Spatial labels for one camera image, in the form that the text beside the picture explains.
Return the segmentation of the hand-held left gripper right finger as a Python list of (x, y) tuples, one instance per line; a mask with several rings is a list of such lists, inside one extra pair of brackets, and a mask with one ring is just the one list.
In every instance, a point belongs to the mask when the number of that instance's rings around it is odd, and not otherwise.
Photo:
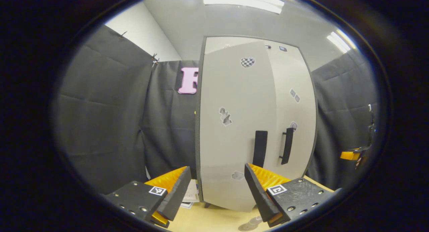
[(303, 217), (335, 195), (334, 190), (305, 177), (286, 179), (250, 163), (245, 164), (245, 180), (262, 221), (270, 228)]

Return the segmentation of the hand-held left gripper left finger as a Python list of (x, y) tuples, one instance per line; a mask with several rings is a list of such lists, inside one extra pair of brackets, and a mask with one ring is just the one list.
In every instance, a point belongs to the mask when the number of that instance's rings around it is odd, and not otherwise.
[(146, 182), (131, 181), (104, 197), (135, 220), (168, 228), (190, 182), (191, 169), (184, 166)]

